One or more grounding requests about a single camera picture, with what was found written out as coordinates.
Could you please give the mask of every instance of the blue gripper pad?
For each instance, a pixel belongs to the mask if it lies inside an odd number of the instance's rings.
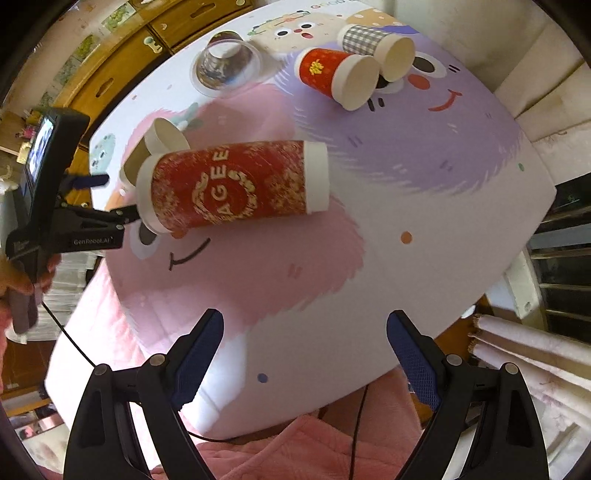
[[[195,398],[222,337],[223,316],[215,310],[174,374],[170,402],[177,411]]]
[[[72,188],[76,190],[92,189],[102,187],[109,183],[109,175],[100,173],[97,175],[74,175]]]
[[[411,336],[403,320],[392,312],[386,324],[388,341],[398,357],[408,381],[413,386],[418,399],[429,405],[433,411],[437,410],[441,398],[437,393],[437,375],[425,358],[419,345]]]

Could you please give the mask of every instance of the screen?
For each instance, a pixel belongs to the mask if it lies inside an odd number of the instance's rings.
[[[53,131],[53,123],[47,118],[41,121],[39,130],[33,139],[33,145],[27,158],[26,168],[31,176],[33,184],[37,181],[39,170],[41,170],[41,162],[43,161],[43,155],[45,154],[47,143],[51,137]]]

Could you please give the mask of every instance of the orange dot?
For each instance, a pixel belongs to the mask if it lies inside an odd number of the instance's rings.
[[[408,76],[408,82],[413,86],[418,88],[419,90],[429,90],[431,88],[431,83],[425,77],[421,75],[416,75],[414,73]]]
[[[404,245],[408,245],[410,242],[413,241],[413,236],[411,235],[410,232],[402,232],[402,235],[400,235],[400,241]]]

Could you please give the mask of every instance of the paper cup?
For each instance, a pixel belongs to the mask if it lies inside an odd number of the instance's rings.
[[[395,82],[404,77],[413,65],[416,53],[411,38],[362,25],[347,25],[337,41],[346,52],[373,55],[385,80]]]
[[[212,39],[191,67],[193,85],[207,96],[236,90],[261,75],[261,55],[256,48],[239,37],[231,38],[232,32],[224,33],[226,38]]]
[[[183,133],[165,118],[156,118],[135,146],[119,170],[119,181],[124,189],[135,188],[139,168],[150,155],[188,150],[189,142]]]
[[[294,71],[303,83],[352,111],[367,102],[374,92],[379,64],[371,56],[308,48],[296,58]]]
[[[321,212],[329,206],[326,145],[251,142],[152,155],[139,170],[136,200],[154,233]]]
[[[242,37],[232,30],[224,30],[216,33],[213,37],[211,37],[209,39],[209,42],[207,42],[207,45],[211,45],[212,43],[215,43],[220,40],[242,40]]]

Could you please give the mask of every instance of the plaid paper cup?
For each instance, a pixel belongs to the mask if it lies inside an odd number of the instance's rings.
[[[380,73],[388,82],[404,77],[413,65],[415,47],[412,39],[388,33],[379,28],[346,25],[337,38],[346,52],[373,55],[380,65]]]

